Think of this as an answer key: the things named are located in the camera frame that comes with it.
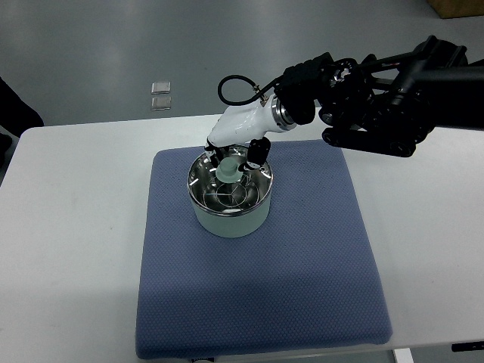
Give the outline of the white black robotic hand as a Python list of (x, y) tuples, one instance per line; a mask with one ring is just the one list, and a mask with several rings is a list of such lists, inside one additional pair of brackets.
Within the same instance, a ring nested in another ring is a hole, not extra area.
[(288, 132), (295, 127), (296, 123), (276, 95), (271, 95), (265, 103), (254, 101), (244, 106), (230, 106), (209, 133), (205, 154), (217, 167), (229, 147), (248, 143), (246, 161), (238, 169), (256, 170), (265, 163), (271, 148), (265, 134)]

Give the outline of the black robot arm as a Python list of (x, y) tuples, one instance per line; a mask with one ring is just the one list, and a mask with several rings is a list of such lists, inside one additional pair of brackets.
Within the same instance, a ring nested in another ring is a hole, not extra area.
[(429, 37), (392, 57), (334, 60), (329, 54), (288, 67), (245, 101), (227, 101), (205, 151), (217, 163), (230, 146), (248, 144), (246, 167), (270, 149), (268, 132), (287, 132), (319, 118), (334, 147), (411, 156), (436, 127), (483, 128), (483, 63), (467, 49)]

